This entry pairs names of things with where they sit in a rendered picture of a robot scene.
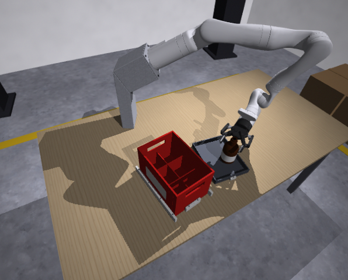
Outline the brown bottle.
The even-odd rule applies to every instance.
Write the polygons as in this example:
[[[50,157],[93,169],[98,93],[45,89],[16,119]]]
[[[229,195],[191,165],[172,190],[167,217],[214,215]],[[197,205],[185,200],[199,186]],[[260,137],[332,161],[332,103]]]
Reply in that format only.
[[[237,137],[233,136],[230,139],[230,141],[224,144],[224,147],[222,149],[221,156],[220,156],[220,159],[222,162],[226,164],[231,164],[234,162],[239,150],[239,146],[237,142],[238,142]]]

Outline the red plastic crate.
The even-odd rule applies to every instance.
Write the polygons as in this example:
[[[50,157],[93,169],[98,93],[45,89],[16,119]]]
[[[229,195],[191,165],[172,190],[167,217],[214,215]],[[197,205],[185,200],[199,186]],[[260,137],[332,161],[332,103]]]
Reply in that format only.
[[[165,143],[148,151],[148,148]],[[137,148],[140,170],[175,216],[208,193],[215,171],[174,131]]]

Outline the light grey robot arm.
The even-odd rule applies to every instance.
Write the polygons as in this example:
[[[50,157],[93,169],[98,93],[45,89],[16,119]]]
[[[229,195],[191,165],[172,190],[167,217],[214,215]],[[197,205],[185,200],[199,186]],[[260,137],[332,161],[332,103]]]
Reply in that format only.
[[[323,61],[333,49],[328,35],[322,31],[293,30],[262,24],[235,24],[207,19],[202,24],[147,49],[148,58],[152,66],[159,70],[212,43],[231,43],[264,51],[281,48],[304,49],[304,54],[296,63],[281,70],[266,83],[270,95],[262,89],[255,89],[247,108],[238,110],[241,115],[239,118],[248,120],[252,126],[261,108],[268,107],[283,88]]]

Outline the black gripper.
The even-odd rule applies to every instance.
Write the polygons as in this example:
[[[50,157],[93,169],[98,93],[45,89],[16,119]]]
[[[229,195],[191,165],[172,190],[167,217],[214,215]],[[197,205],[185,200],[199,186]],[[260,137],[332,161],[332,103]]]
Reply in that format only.
[[[244,148],[249,148],[252,143],[254,135],[248,135],[251,128],[252,128],[252,124],[244,118],[239,118],[234,126],[231,126],[229,123],[227,123],[224,126],[224,128],[221,130],[222,137],[220,138],[220,143],[223,142],[225,137],[229,137],[229,136],[237,137],[238,140],[242,140],[241,141],[242,146],[240,147],[238,151],[238,153],[241,153]],[[231,130],[228,132],[225,132],[227,129],[231,129]],[[245,138],[247,137],[249,140],[248,144],[246,144],[245,142]]]

